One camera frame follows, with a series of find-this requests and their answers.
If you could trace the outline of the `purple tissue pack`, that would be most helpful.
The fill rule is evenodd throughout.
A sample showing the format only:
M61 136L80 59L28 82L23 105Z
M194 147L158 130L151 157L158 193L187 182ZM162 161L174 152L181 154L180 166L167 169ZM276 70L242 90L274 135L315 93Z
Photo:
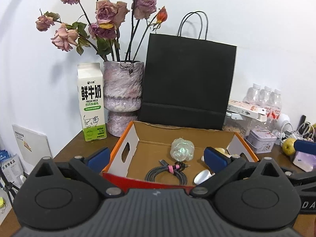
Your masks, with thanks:
M315 171L316 155L298 151L293 159L293 164L305 172Z

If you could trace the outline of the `white oval mouse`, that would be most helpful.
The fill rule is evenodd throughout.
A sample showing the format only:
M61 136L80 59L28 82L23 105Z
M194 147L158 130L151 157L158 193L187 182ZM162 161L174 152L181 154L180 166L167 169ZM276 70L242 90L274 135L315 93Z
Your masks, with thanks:
M200 185L204 181L208 180L214 175L214 173L211 173L209 170L203 170L199 172L193 179L193 183L195 185Z

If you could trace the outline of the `green apple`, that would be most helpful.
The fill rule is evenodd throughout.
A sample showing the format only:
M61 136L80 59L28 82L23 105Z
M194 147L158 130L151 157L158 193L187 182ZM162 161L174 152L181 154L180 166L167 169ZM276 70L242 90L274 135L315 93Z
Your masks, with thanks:
M296 153L296 150L294 148L294 143L296 139L294 138L287 138L283 144L282 144L282 151L287 155L291 156Z

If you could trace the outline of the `iridescent shell hair clip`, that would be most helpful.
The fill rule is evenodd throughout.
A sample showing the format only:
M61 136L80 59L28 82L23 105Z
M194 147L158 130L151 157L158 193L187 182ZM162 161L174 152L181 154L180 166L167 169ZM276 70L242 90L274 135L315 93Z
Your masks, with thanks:
M191 161L194 157L194 144L183 138L175 139L171 144L170 156L177 162Z

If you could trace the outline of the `right water bottle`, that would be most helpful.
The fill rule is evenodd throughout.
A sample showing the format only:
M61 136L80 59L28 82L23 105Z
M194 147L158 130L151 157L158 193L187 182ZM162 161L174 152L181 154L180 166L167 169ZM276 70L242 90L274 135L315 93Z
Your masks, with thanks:
M267 102L268 106L268 117L272 119L278 119L281 114L282 109L282 99L281 99L281 91L275 89Z

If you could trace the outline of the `water bottle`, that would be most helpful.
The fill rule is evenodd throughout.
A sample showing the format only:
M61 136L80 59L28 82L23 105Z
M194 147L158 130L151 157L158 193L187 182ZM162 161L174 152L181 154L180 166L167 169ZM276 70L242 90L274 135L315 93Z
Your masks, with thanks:
M265 86L264 89L261 89L258 96L258 106L264 108L270 98L272 89L271 87Z
M268 106L268 117L272 119L278 119L281 114L282 109L282 99L281 99L281 91L275 89L267 102Z
M247 90L247 93L243 99L243 102L247 104L257 105L259 101L260 90L261 90L260 85L253 84L253 86Z

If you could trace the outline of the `orange cardboard box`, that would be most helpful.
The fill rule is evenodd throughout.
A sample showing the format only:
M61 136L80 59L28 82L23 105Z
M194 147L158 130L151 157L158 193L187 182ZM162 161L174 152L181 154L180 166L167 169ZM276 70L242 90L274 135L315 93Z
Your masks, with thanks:
M244 155L250 162L258 161L238 133L132 121L113 148L102 176L124 192L130 188L178 188L179 180L168 171L160 173L155 182L145 181L145 176L160 166L161 160L173 166L182 159L188 166L184 170L185 189L190 190L194 178L208 168L201 159L207 147L229 155Z

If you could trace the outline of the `white flat box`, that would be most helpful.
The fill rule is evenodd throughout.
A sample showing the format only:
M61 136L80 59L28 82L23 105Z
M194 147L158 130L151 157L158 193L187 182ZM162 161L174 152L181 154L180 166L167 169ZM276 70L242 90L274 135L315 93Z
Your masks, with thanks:
M256 119L260 122L265 122L267 120L266 109L258 107L257 105L229 100L227 110L229 112Z

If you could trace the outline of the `white card booklet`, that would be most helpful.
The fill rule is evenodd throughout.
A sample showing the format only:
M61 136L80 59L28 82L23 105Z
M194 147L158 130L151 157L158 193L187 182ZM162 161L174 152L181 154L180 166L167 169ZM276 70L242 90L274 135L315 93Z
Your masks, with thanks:
M11 154L18 155L26 174L30 174L43 157L54 157L45 134L21 127L17 124L12 124L12 130L16 146L15 150L11 151Z

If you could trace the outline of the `middle water bottle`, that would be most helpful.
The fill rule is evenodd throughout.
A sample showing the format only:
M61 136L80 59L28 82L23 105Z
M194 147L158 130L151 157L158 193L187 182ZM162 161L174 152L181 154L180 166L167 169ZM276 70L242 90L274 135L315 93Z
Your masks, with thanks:
M258 96L258 106L264 108L270 98L272 89L271 87L265 86L264 89L261 89Z

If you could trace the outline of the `left water bottle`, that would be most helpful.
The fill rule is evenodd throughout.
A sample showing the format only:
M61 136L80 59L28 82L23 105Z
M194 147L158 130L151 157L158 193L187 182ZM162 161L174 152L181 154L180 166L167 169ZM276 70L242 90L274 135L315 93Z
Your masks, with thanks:
M257 105L259 101L260 90L261 90L260 85L253 84L253 86L247 90L247 93L243 99L243 102L247 104Z

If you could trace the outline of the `fresh milk carton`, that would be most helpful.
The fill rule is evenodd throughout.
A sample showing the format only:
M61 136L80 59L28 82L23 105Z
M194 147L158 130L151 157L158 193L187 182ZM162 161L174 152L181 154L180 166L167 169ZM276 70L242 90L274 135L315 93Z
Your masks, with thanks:
M85 141L106 138L103 74L100 63L82 63L78 65L77 87Z

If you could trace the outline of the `purple textured vase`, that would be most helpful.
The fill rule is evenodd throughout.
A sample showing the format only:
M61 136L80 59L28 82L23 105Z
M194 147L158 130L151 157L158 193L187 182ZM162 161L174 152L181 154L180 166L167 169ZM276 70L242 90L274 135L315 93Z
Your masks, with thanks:
M104 62L104 107L108 132L120 137L141 107L143 62Z

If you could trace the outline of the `black paper bag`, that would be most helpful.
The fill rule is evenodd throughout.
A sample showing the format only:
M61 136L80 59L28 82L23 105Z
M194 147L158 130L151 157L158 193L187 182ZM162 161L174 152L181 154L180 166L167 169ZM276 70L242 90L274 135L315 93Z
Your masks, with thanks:
M138 120L221 130L237 48L177 35L150 34Z

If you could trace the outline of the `dried rose bouquet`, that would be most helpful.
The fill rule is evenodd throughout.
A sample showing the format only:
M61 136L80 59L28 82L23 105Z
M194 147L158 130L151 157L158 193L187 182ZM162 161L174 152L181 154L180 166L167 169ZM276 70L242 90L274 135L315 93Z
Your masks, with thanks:
M133 0L131 7L127 3L110 0L96 0L95 21L92 22L85 10L82 10L86 22L80 20L67 24L54 12L42 13L37 19L36 28L40 32L47 31L55 23L60 26L51 38L52 44L59 50L69 52L75 48L78 54L83 54L85 47L92 47L104 61L110 55L112 60L120 61L120 26L125 22L126 15L131 14L131 34L125 53L125 62L133 63L137 53L132 52L134 36L142 20L146 22L146 31L158 30L168 19L165 7L159 9L156 0Z

